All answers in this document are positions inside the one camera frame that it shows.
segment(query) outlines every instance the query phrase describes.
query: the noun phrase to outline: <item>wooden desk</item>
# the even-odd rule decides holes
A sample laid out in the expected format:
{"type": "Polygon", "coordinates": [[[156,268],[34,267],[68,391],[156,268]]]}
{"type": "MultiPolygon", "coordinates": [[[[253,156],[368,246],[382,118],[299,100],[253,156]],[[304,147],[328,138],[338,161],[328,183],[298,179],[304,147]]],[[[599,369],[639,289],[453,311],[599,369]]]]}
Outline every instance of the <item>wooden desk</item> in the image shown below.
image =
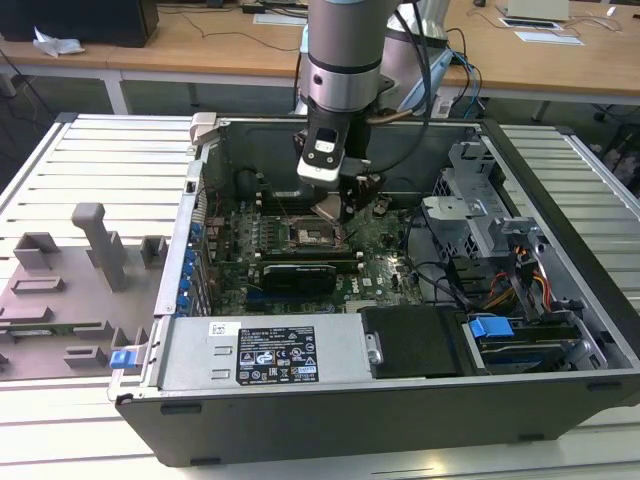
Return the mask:
{"type": "Polygon", "coordinates": [[[223,13],[163,12],[160,8],[158,29],[145,48],[116,48],[109,56],[111,68],[183,73],[215,73],[293,77],[302,37],[302,27],[254,25],[253,15],[240,10],[223,13]],[[205,35],[202,38],[190,22],[205,35]],[[226,32],[241,32],[251,38],[226,32]]]}
{"type": "MultiPolygon", "coordinates": [[[[499,29],[500,13],[489,0],[475,9],[470,0],[452,0],[446,24],[461,28],[467,38],[471,61],[482,71],[483,95],[544,101],[640,104],[640,7],[618,6],[613,20],[621,32],[578,23],[573,26],[584,46],[525,43],[511,29],[499,29]]],[[[605,15],[609,6],[572,2],[572,15],[605,15]]],[[[181,83],[293,85],[299,26],[255,25],[253,16],[240,11],[185,13],[160,8],[158,29],[144,49],[88,45],[87,53],[46,56],[29,43],[0,43],[16,65],[30,75],[100,78],[114,112],[128,113],[121,83],[126,80],[181,83]],[[202,34],[218,35],[202,38],[202,34]],[[251,35],[284,50],[269,48],[240,34],[251,35]]],[[[451,43],[461,50],[457,33],[451,43]]],[[[0,73],[10,73],[0,59],[0,73]]],[[[452,67],[439,91],[442,100],[460,92],[466,76],[452,67]]]]}

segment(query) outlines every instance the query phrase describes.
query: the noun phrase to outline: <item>floor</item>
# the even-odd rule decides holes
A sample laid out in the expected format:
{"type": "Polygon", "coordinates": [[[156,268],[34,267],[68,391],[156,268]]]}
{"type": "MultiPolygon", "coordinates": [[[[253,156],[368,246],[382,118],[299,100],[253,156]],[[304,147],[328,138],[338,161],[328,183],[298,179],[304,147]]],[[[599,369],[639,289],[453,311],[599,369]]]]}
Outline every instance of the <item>floor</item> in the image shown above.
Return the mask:
{"type": "MultiPolygon", "coordinates": [[[[107,94],[97,80],[41,77],[32,78],[31,82],[54,113],[111,113],[107,94]]],[[[128,82],[125,88],[136,114],[191,115],[199,110],[285,114],[292,103],[291,90],[278,87],[198,85],[199,108],[189,104],[184,84],[128,82]]],[[[17,92],[13,99],[0,98],[0,190],[17,172],[53,120],[26,84],[18,83],[17,92]]],[[[460,107],[464,112],[464,101],[460,107]]],[[[534,108],[535,102],[494,99],[487,103],[485,115],[504,124],[535,124],[531,120],[534,108]]],[[[616,107],[613,112],[625,115],[631,110],[616,107]]],[[[619,121],[607,117],[603,123],[596,122],[594,113],[596,110],[590,105],[553,103],[543,124],[568,126],[587,145],[606,145],[615,134],[619,121]]],[[[640,111],[624,120],[638,123],[640,111]]]]}

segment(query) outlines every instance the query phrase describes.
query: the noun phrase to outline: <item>robotic arm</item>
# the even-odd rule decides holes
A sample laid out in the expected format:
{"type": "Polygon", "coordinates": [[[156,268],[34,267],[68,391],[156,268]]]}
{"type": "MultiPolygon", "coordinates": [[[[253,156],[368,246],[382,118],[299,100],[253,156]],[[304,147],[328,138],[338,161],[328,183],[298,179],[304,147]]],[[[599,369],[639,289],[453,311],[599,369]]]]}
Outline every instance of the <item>robotic arm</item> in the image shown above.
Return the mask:
{"type": "MultiPolygon", "coordinates": [[[[394,83],[381,75],[381,69],[388,20],[400,3],[309,2],[307,84],[303,86],[308,124],[297,171],[316,191],[338,190],[339,198],[327,199],[325,195],[316,210],[331,221],[348,221],[369,203],[366,192],[375,196],[384,181],[380,176],[360,173],[368,164],[370,119],[376,113],[377,100],[394,83]],[[356,190],[359,198],[353,195],[356,190]]],[[[448,0],[422,0],[420,8],[431,20],[437,17],[441,21],[448,4],[448,0]]],[[[423,25],[424,31],[430,31],[428,22],[423,25]]]]}

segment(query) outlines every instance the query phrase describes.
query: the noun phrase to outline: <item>slotted aluminum surface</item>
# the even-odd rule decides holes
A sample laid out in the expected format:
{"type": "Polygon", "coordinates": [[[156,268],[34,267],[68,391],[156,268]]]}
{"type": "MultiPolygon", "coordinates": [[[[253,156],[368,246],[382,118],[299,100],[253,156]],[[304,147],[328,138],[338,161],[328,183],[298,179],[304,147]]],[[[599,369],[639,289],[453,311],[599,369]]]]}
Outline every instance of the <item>slotted aluminum surface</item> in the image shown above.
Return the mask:
{"type": "Polygon", "coordinates": [[[71,223],[79,202],[100,202],[105,226],[125,245],[171,237],[188,163],[188,117],[79,115],[56,124],[0,198],[0,289],[15,270],[26,232],[49,232],[60,246],[88,245],[71,223]]]}
{"type": "MultiPolygon", "coordinates": [[[[640,204],[576,137],[503,127],[602,266],[640,311],[640,204]]],[[[529,212],[507,186],[522,215],[529,212]]]]}

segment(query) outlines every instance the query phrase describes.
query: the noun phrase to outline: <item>white paper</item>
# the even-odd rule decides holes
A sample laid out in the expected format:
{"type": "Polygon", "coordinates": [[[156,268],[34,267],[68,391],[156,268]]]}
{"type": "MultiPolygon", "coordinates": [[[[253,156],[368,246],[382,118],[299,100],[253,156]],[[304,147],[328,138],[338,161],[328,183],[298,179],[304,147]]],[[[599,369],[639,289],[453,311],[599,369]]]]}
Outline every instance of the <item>white paper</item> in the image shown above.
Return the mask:
{"type": "Polygon", "coordinates": [[[544,32],[515,32],[520,40],[533,43],[555,43],[558,45],[584,45],[575,37],[564,37],[553,33],[544,32]]]}
{"type": "Polygon", "coordinates": [[[49,35],[45,35],[44,33],[38,31],[37,28],[33,28],[36,34],[36,38],[33,41],[33,45],[48,55],[52,57],[58,57],[58,55],[67,55],[70,53],[82,53],[84,52],[84,48],[80,45],[80,41],[67,38],[64,40],[60,40],[58,38],[50,37],[49,35]]]}
{"type": "Polygon", "coordinates": [[[275,13],[256,13],[253,16],[256,25],[284,25],[289,27],[303,27],[307,24],[306,18],[287,17],[275,13]]]}

